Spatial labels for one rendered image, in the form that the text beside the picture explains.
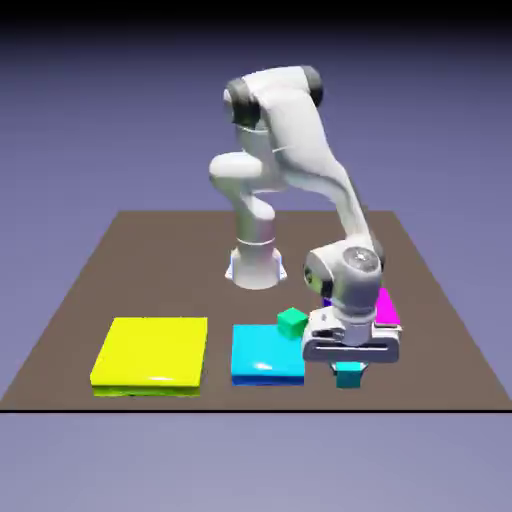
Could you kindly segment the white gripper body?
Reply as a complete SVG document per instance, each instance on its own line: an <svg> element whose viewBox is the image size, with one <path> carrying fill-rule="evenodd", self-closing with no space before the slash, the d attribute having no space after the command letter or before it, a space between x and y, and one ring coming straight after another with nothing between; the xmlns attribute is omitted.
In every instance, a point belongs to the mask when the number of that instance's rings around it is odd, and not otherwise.
<svg viewBox="0 0 512 512"><path fill-rule="evenodd" d="M360 345L349 345L340 337L313 337L303 345L302 356L310 362L394 363L399 351L400 340L394 332L376 332Z"/></svg>

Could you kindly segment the small teal cube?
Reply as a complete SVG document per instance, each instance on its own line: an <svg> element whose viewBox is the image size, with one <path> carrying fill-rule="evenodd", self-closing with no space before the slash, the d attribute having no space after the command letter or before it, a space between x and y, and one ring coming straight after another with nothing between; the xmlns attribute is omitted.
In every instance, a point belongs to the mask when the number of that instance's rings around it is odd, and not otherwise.
<svg viewBox="0 0 512 512"><path fill-rule="evenodd" d="M355 389L361 386L361 362L338 362L336 387L340 389Z"/></svg>

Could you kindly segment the small green cube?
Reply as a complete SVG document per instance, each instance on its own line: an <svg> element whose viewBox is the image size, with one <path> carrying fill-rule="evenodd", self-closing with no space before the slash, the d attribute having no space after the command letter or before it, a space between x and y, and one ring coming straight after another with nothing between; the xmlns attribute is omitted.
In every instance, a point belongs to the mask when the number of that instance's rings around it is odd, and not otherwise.
<svg viewBox="0 0 512 512"><path fill-rule="evenodd" d="M277 315L277 328L288 339L301 338L307 326L309 316L291 307Z"/></svg>

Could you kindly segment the large cyan box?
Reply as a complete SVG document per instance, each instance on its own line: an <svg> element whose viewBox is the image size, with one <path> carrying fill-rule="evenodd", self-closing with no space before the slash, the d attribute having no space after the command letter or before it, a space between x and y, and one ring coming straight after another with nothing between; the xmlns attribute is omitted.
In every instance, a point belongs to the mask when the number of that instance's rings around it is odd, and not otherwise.
<svg viewBox="0 0 512 512"><path fill-rule="evenodd" d="M234 325L231 380L234 386L302 386L301 340L286 337L277 325Z"/></svg>

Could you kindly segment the large magenta box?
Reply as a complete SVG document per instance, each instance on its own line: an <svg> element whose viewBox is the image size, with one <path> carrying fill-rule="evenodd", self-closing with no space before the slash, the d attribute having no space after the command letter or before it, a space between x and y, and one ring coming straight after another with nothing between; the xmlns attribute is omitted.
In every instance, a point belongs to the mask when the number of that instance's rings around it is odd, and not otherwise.
<svg viewBox="0 0 512 512"><path fill-rule="evenodd" d="M391 296L385 287L381 287L376 303L376 324L399 325L400 318Z"/></svg>

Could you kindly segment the large yellow box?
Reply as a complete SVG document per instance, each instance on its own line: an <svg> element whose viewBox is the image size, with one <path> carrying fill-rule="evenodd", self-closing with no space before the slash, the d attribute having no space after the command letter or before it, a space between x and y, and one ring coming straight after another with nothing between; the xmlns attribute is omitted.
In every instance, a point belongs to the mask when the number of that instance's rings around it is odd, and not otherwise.
<svg viewBox="0 0 512 512"><path fill-rule="evenodd" d="M101 397L200 394L205 317L116 317L90 373Z"/></svg>

